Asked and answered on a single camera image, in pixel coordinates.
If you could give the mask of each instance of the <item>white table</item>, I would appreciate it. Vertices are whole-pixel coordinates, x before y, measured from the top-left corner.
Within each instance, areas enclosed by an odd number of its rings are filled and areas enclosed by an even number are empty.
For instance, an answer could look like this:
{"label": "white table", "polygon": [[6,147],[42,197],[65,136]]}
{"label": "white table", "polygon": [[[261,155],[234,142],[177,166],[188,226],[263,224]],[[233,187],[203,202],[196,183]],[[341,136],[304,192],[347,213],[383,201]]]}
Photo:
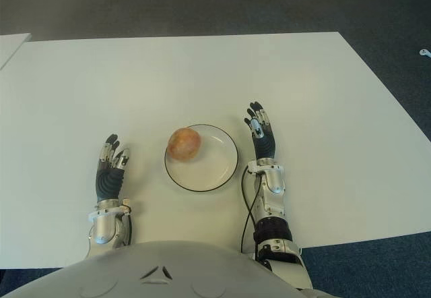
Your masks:
{"label": "white table", "polygon": [[13,57],[22,43],[30,40],[31,34],[0,35],[0,70]]}
{"label": "white table", "polygon": [[[132,152],[134,242],[238,249],[251,100],[273,124],[299,246],[431,229],[430,142],[336,32],[27,42],[1,72],[0,267],[84,258],[111,132]],[[164,170],[170,134],[195,123],[226,130],[239,150],[234,178],[208,193]]]}

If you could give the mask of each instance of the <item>robotic arm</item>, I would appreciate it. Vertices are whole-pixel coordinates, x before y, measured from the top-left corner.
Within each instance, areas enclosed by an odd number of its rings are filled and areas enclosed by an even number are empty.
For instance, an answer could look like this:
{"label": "robotic arm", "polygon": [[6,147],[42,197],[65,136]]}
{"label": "robotic arm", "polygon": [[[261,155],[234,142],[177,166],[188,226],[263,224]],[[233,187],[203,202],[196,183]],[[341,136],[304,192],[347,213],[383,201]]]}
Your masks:
{"label": "robotic arm", "polygon": [[248,163],[242,181],[246,171],[258,180],[251,207],[243,191],[248,215],[255,227],[255,259],[292,286],[311,289],[310,277],[286,219],[284,168],[274,160],[275,140],[271,124],[258,102],[252,102],[250,107],[247,113],[251,118],[244,121],[251,130],[256,160]]}
{"label": "robotic arm", "polygon": [[114,156],[120,145],[117,138],[115,134],[109,136],[100,152],[96,174],[97,206],[96,211],[88,217],[93,227],[88,235],[90,248],[86,258],[131,243],[129,201],[124,199],[122,204],[119,202],[129,150],[124,149]]}

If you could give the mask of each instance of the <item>floor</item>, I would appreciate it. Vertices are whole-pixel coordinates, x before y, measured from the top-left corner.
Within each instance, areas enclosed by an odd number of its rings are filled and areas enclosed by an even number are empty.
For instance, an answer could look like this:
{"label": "floor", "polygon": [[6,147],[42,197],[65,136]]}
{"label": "floor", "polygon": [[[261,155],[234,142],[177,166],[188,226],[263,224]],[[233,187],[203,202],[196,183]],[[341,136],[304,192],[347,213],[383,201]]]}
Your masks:
{"label": "floor", "polygon": [[[0,0],[0,34],[33,40],[338,31],[431,139],[431,0]],[[431,233],[304,250],[316,288],[431,297]],[[6,271],[0,295],[40,276]]]}

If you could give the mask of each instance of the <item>white plate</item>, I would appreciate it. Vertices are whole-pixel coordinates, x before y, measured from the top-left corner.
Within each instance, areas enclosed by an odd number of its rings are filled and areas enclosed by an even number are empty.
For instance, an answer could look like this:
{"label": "white plate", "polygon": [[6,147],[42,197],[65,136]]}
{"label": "white plate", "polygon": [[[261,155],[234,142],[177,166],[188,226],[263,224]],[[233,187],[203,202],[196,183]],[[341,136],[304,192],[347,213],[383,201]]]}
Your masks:
{"label": "white plate", "polygon": [[171,179],[191,191],[214,190],[228,182],[238,164],[238,151],[232,138],[212,125],[189,126],[201,136],[201,148],[192,160],[181,162],[164,155]]}

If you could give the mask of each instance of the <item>robot forearm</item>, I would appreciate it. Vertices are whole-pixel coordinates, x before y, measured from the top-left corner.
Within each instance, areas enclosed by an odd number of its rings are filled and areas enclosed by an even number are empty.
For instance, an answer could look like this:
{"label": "robot forearm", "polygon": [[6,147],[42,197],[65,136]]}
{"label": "robot forearm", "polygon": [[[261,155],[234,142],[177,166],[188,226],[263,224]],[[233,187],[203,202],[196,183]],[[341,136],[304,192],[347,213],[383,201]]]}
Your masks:
{"label": "robot forearm", "polygon": [[257,260],[296,288],[312,288],[284,209],[284,168],[273,158],[260,158],[248,164],[248,172],[260,175],[259,193],[253,207]]}

